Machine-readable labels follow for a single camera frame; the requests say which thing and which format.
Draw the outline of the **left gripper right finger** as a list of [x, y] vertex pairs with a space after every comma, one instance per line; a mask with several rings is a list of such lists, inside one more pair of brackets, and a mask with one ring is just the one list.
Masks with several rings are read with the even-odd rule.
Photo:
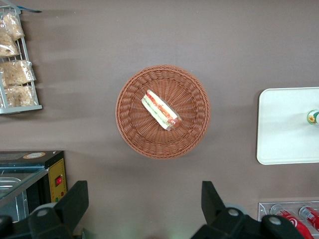
[[226, 207], [210, 181], [202, 181], [201, 208], [206, 224], [193, 239], [302, 239], [291, 222], [280, 216], [264, 216], [259, 222], [241, 210]]

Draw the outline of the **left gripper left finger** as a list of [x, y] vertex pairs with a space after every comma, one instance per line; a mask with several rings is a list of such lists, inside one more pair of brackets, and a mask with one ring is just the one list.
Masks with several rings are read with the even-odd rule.
[[89, 207], [88, 183], [77, 181], [53, 207], [42, 206], [14, 223], [0, 217], [2, 239], [73, 239], [73, 232]]

